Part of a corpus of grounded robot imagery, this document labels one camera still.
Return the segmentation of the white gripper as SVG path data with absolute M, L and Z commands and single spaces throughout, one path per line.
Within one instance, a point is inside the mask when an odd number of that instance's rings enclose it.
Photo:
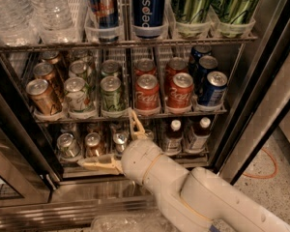
M 146 172 L 162 151 L 154 141 L 146 139 L 145 129 L 135 111 L 129 108 L 128 113 L 130 136 L 134 141 L 125 149 L 121 160 L 117 159 L 114 154 L 106 154 L 80 159 L 77 163 L 90 171 L 100 171 L 111 175 L 124 173 L 127 178 L 142 185 Z

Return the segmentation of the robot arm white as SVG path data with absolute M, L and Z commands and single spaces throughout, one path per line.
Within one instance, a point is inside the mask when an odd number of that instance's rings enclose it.
M 122 157 L 112 155 L 83 162 L 89 170 L 123 174 L 151 192 L 160 212 L 181 232 L 208 232 L 221 219 L 237 232 L 290 232 L 290 225 L 254 202 L 212 171 L 185 169 L 145 134 L 129 111 L 132 142 Z

